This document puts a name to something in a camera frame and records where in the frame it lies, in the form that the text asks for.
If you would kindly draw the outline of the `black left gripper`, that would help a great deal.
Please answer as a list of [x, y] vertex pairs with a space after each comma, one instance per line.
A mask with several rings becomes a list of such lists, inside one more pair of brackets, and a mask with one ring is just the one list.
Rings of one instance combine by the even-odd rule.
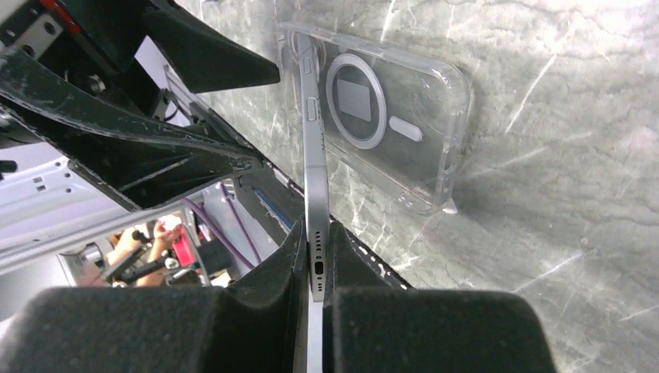
[[268, 59], [174, 1], [1, 3], [1, 146], [45, 142], [129, 211], [167, 205], [263, 157], [233, 136], [147, 117], [155, 85], [134, 58], [149, 36], [193, 93], [281, 80]]

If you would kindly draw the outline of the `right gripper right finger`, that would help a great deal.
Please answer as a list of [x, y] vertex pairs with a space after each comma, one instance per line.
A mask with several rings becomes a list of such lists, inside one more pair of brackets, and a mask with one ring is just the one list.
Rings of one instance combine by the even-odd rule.
[[325, 372], [553, 372], [538, 316], [500, 291], [417, 290], [371, 269], [329, 229]]

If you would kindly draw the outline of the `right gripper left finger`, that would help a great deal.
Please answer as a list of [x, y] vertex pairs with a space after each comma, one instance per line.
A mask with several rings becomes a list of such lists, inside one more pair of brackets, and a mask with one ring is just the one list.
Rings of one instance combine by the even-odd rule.
[[304, 372], [306, 234], [226, 288], [50, 288], [13, 320], [3, 372]]

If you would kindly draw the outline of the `silver black phone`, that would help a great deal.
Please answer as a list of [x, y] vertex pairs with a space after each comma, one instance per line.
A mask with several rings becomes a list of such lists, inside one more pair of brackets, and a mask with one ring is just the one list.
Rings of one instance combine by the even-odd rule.
[[316, 45], [304, 33], [296, 36], [302, 95], [305, 227], [312, 299], [321, 302], [326, 288], [326, 251], [330, 230], [329, 185], [324, 124], [319, 100]]

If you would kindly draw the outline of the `clear magsafe phone case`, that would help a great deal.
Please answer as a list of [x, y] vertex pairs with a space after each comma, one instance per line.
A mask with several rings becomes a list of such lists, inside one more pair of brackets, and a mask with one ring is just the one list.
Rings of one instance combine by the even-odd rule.
[[419, 214], [454, 210], [471, 89], [453, 64], [306, 23], [279, 25], [296, 124], [324, 127], [337, 159]]

